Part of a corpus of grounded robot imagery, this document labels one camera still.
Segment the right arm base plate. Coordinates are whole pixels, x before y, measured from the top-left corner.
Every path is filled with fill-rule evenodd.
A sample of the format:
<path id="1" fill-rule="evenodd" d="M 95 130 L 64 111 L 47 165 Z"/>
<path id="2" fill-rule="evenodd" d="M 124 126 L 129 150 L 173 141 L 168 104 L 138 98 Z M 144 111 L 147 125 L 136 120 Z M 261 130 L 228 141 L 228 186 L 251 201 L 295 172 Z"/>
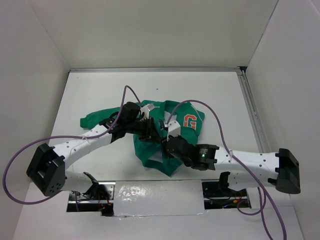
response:
<path id="1" fill-rule="evenodd" d="M 217 181 L 202 182 L 205 210 L 250 208 L 250 201 L 245 189 L 241 191 L 221 190 Z"/>

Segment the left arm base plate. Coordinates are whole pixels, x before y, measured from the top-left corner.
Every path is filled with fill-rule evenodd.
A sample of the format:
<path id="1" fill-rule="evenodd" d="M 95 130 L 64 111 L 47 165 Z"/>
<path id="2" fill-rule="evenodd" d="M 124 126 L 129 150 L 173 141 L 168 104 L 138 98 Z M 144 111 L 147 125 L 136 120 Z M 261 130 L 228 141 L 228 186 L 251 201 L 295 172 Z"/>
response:
<path id="1" fill-rule="evenodd" d="M 115 181 L 100 181 L 97 190 L 90 193 L 70 191 L 67 213 L 100 213 L 102 216 L 114 215 Z"/>

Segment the green zip jacket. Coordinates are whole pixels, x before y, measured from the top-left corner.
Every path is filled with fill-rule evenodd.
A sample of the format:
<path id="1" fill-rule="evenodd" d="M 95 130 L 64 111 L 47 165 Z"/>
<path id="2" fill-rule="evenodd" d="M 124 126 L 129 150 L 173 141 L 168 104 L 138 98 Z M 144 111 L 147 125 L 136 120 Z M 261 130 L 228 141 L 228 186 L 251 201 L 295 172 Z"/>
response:
<path id="1" fill-rule="evenodd" d="M 168 120 L 177 121 L 180 124 L 181 136 L 187 140 L 189 144 L 196 145 L 198 143 L 205 113 L 197 110 L 191 103 L 182 104 L 173 114 L 174 108 L 178 102 L 172 100 L 152 101 L 143 100 L 142 105 L 154 104 L 154 109 L 150 111 L 150 116 L 154 119 L 155 127 L 161 137 L 166 137 L 168 132 L 160 129 L 160 121 L 166 123 Z M 119 107 L 107 108 L 87 114 L 80 119 L 80 127 L 91 130 L 99 122 L 108 118 L 111 114 L 118 112 Z M 172 176 L 182 162 L 176 158 L 164 156 L 159 143 L 142 142 L 137 135 L 133 136 L 134 151 L 137 158 L 140 159 L 142 165 L 146 168 L 156 169 L 167 176 Z"/>

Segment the aluminium frame rail back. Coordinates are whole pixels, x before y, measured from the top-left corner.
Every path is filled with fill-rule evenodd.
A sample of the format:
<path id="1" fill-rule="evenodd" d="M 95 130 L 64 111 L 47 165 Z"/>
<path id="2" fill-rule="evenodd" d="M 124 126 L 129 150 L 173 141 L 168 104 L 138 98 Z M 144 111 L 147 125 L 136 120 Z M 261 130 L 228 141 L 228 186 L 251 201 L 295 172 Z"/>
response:
<path id="1" fill-rule="evenodd" d="M 242 74 L 241 67 L 120 67 L 120 68 L 74 68 L 70 73 L 134 73 L 134 72 L 236 72 Z"/>

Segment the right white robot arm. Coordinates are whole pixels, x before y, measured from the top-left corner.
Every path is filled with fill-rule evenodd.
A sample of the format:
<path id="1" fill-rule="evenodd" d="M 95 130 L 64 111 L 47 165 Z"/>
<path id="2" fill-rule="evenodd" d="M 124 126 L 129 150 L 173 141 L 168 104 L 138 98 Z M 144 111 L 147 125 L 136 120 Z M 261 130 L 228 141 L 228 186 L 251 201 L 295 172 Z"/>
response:
<path id="1" fill-rule="evenodd" d="M 274 187 L 285 194 L 300 194 L 300 164 L 292 152 L 254 153 L 226 150 L 222 146 L 188 143 L 182 136 L 162 141 L 163 151 L 186 167 L 219 171 L 218 190 L 223 196 L 260 186 Z"/>

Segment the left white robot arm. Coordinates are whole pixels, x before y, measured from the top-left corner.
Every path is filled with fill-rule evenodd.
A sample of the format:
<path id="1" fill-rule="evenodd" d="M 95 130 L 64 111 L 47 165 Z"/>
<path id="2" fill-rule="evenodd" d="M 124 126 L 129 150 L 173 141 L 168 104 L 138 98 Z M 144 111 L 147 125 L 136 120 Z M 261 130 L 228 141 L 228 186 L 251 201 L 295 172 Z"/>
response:
<path id="1" fill-rule="evenodd" d="M 80 138 L 55 146 L 41 144 L 26 170 L 27 176 L 46 197 L 52 197 L 60 191 L 73 191 L 81 193 L 88 200 L 94 199 L 102 188 L 99 182 L 87 172 L 76 173 L 68 168 L 94 150 L 126 134 L 137 135 L 142 141 L 159 141 L 160 136 L 150 115 L 154 108 L 152 103 L 140 107 L 134 102 L 127 102 L 120 112 L 101 120 Z"/>

